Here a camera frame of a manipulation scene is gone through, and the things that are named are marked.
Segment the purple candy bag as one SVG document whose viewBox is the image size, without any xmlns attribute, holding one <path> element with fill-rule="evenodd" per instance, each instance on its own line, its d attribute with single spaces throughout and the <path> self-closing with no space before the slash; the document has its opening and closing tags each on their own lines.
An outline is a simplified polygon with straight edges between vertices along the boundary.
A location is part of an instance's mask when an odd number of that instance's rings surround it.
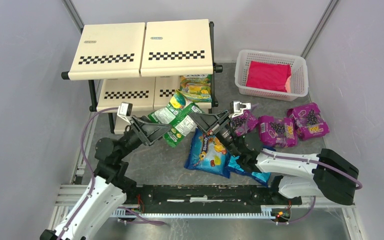
<svg viewBox="0 0 384 240">
<path fill-rule="evenodd" d="M 292 118 L 263 115 L 258 118 L 261 142 L 269 147 L 290 148 L 298 143 L 298 135 Z"/>
<path fill-rule="evenodd" d="M 251 105 L 251 110 L 245 110 L 243 115 L 231 118 L 230 125 L 238 137 L 251 132 L 259 124 L 258 118 L 253 115 L 256 108 L 256 104 Z"/>
<path fill-rule="evenodd" d="M 314 102 L 290 108 L 286 116 L 293 120 L 294 129 L 302 141 L 323 137 L 330 133 L 327 122 L 321 116 L 319 106 Z"/>
</svg>

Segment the blue Slendy candy bag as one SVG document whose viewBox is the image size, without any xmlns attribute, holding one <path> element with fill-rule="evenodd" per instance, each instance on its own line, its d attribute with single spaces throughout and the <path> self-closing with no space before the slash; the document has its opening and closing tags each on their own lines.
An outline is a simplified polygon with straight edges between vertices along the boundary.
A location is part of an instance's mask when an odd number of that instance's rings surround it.
<svg viewBox="0 0 384 240">
<path fill-rule="evenodd" d="M 227 170 L 227 165 L 230 156 L 230 153 L 215 136 L 205 135 L 197 128 L 191 141 L 184 168 L 229 179 L 231 174 Z"/>
</svg>

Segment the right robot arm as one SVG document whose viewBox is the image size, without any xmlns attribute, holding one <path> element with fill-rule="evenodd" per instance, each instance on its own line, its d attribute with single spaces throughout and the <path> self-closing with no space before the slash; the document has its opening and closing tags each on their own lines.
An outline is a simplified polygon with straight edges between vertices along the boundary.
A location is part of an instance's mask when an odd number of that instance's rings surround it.
<svg viewBox="0 0 384 240">
<path fill-rule="evenodd" d="M 275 189 L 285 198 L 325 197 L 339 205 L 354 203 L 357 190 L 362 189 L 359 170 L 334 150 L 323 148 L 319 153 L 292 154 L 263 147 L 257 132 L 238 136 L 231 121 L 239 112 L 192 112 L 189 117 L 206 135 L 215 136 L 248 173 L 276 173 L 281 177 Z"/>
</svg>

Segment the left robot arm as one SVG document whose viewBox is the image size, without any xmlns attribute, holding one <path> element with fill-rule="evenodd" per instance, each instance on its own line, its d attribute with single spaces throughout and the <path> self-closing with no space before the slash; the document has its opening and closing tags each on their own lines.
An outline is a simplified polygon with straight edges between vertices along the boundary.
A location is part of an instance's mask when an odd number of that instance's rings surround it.
<svg viewBox="0 0 384 240">
<path fill-rule="evenodd" d="M 41 240 L 91 240 L 110 215 L 136 190 L 137 183 L 126 177 L 123 161 L 141 145 L 151 146 L 171 130 L 171 125 L 152 123 L 132 116 L 119 139 L 104 137 L 95 145 L 96 169 L 87 189 L 65 219 L 53 230 L 46 229 Z"/>
</svg>

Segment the yellow green candy bag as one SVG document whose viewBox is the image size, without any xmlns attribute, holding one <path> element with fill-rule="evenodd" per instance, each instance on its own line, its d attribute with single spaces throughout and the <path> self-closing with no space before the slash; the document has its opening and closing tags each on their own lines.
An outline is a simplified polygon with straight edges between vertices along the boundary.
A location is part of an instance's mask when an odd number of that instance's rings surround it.
<svg viewBox="0 0 384 240">
<path fill-rule="evenodd" d="M 211 74 L 181 75 L 179 90 L 196 103 L 212 102 Z"/>
</svg>

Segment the cream three-tier shelf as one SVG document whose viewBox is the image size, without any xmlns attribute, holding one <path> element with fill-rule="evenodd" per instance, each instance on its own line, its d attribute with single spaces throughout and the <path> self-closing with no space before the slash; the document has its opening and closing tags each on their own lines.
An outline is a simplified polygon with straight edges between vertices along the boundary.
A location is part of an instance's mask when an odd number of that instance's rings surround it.
<svg viewBox="0 0 384 240">
<path fill-rule="evenodd" d="M 214 57 L 214 23 L 193 19 L 85 25 L 61 77 L 87 81 L 90 111 L 107 109 L 111 133 L 121 134 L 126 123 L 116 116 L 120 102 L 147 115 L 168 103 L 181 76 L 222 71 Z"/>
</svg>

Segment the pink bag in basket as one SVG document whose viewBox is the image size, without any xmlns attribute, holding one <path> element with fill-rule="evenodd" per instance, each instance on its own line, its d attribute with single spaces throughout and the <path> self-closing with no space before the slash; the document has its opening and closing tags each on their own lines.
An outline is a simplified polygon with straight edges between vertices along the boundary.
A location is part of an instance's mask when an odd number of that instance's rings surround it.
<svg viewBox="0 0 384 240">
<path fill-rule="evenodd" d="M 252 61 L 247 71 L 246 87 L 275 92 L 291 92 L 291 66 Z"/>
</svg>

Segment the white plastic basket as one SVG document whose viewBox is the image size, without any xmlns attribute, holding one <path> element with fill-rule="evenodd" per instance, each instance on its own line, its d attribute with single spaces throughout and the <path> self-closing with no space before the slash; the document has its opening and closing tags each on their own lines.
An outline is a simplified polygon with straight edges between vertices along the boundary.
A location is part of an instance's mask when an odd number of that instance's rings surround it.
<svg viewBox="0 0 384 240">
<path fill-rule="evenodd" d="M 265 64 L 290 65 L 290 92 L 279 92 L 246 86 L 251 62 Z M 243 49 L 238 53 L 235 66 L 234 82 L 242 95 L 269 98 L 282 101 L 294 101 L 308 94 L 309 80 L 306 60 L 301 56 Z"/>
</svg>

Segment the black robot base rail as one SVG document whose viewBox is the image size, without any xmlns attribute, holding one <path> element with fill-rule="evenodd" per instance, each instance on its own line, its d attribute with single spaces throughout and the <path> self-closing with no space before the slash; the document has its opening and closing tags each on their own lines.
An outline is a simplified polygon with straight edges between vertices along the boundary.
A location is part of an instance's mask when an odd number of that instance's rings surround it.
<svg viewBox="0 0 384 240">
<path fill-rule="evenodd" d="M 139 185 L 119 203 L 113 216 L 133 218 L 254 218 L 273 219 L 269 209 L 287 209 L 303 203 L 261 185 Z"/>
</svg>

